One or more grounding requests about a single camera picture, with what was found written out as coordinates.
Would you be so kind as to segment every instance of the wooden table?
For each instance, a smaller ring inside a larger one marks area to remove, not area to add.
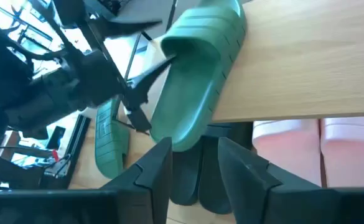
[[[244,4],[248,33],[225,83],[214,122],[364,116],[364,0],[254,0]],[[147,67],[163,58],[158,42]],[[167,72],[149,93],[149,116]],[[92,122],[72,180],[74,188],[109,181],[94,159]],[[154,143],[131,132],[128,165]],[[233,223],[200,208],[169,207],[169,223]]]

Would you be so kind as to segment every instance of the wire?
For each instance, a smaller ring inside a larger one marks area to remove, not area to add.
[[[54,58],[60,58],[61,56],[65,55],[65,50],[59,50],[56,52],[49,52],[49,53],[45,53],[43,55],[39,55],[39,54],[35,54],[32,53],[30,51],[28,51],[27,49],[23,48],[22,45],[20,45],[19,43],[17,43],[16,41],[7,38],[7,46],[8,47],[12,47],[14,48],[14,50],[22,53],[24,56],[32,58],[32,59],[36,59],[36,60],[53,60]]]

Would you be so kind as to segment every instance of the green slipper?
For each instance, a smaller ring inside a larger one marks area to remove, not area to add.
[[[122,173],[129,148],[129,130],[113,121],[118,112],[117,101],[112,99],[101,105],[96,116],[95,161],[99,171],[110,179]]]
[[[203,0],[175,22],[161,42],[165,56],[177,58],[151,119],[155,142],[170,136],[173,150],[182,152],[200,139],[245,33],[238,0]]]

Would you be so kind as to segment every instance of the red object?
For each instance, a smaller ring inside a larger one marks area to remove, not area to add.
[[[53,155],[53,158],[55,158],[55,161],[58,162],[58,154],[57,154],[57,151],[56,150],[52,150],[52,155]]]

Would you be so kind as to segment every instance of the robot end effector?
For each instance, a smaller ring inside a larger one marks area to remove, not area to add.
[[[132,126],[137,131],[150,129],[140,105],[147,103],[149,88],[172,59],[168,58],[143,73],[137,82],[127,82],[109,55],[103,53],[106,52],[103,41],[107,37],[141,32],[161,22],[125,24],[110,22],[103,17],[89,19],[81,0],[54,0],[48,6],[38,0],[30,2],[56,31],[65,48],[36,55],[23,49],[0,29],[0,135],[10,126],[23,131],[25,137],[45,139],[46,125],[87,106],[96,107],[117,95],[131,112],[128,117]],[[92,52],[83,55],[67,40],[58,24],[84,30],[84,35],[89,35],[86,39]],[[23,54],[26,61],[18,59],[8,47]],[[61,68],[32,79],[31,59],[58,60]]]

